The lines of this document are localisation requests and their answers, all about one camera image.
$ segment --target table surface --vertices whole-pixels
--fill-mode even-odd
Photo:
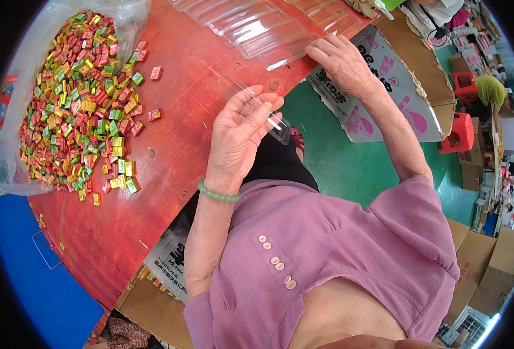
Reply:
[[[273,2],[308,32],[322,33],[294,5]],[[370,22],[363,18],[351,36]],[[136,64],[136,71],[147,79],[138,88],[145,113],[136,120],[147,127],[138,137],[128,135],[125,140],[126,158],[136,161],[140,191],[131,195],[114,189],[104,194],[101,186],[109,175],[103,175],[99,161],[92,178],[94,192],[101,193],[101,206],[93,205],[92,196],[80,202],[76,193],[68,192],[29,198],[36,216],[43,215],[54,245],[64,245],[65,266],[108,309],[205,175],[212,123],[225,104],[213,93],[219,75],[286,95],[316,66],[305,56],[268,72],[259,60],[244,59],[166,0],[152,1],[141,39],[147,42],[149,55]],[[159,81],[148,80],[154,66],[163,68]],[[155,108],[162,109],[163,118],[148,123],[146,111]]]

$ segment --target pile of candy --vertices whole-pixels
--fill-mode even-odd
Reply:
[[[154,286],[158,287],[158,289],[164,293],[168,293],[169,296],[172,296],[175,300],[178,300],[185,304],[180,297],[176,297],[170,290],[166,289],[166,286],[154,276],[153,273],[149,272],[149,270],[143,266],[141,271],[137,274],[137,279],[142,280],[146,277],[146,279],[153,283]]]
[[[57,190],[78,192],[81,201],[93,194],[100,206],[100,194],[93,192],[89,178],[103,157],[102,190],[139,188],[135,163],[127,161],[124,136],[138,136],[144,125],[134,121],[143,112],[133,81],[144,78],[134,73],[135,63],[148,51],[141,41],[128,63],[117,70],[119,43],[113,36],[112,18],[81,10],[69,18],[51,43],[44,67],[38,72],[32,101],[19,130],[21,160],[30,171],[30,180],[44,180]],[[158,80],[155,67],[152,80]],[[161,117],[160,109],[149,112],[149,121]]]

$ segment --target purple blouse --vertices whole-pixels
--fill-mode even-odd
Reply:
[[[433,339],[459,267],[427,177],[366,209],[291,181],[256,180],[242,192],[211,290],[185,307],[196,348],[287,348],[302,294],[338,276],[370,292],[409,338]]]

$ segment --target white cloth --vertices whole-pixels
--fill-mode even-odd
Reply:
[[[424,9],[434,19],[434,22],[442,27],[463,7],[464,0],[440,0],[438,4],[422,5]],[[435,26],[430,21],[426,13],[422,11],[420,5],[413,0],[407,0],[401,7],[410,22],[420,31],[425,38],[433,38]]]

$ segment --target green bead bracelet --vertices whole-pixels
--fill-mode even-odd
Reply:
[[[197,189],[199,189],[201,194],[204,194],[204,195],[208,196],[209,198],[218,200],[218,201],[233,203],[233,202],[238,202],[242,198],[241,192],[238,192],[237,195],[224,195],[224,194],[215,193],[212,190],[207,189],[205,187],[205,178],[203,178],[199,181],[199,183],[197,184]]]

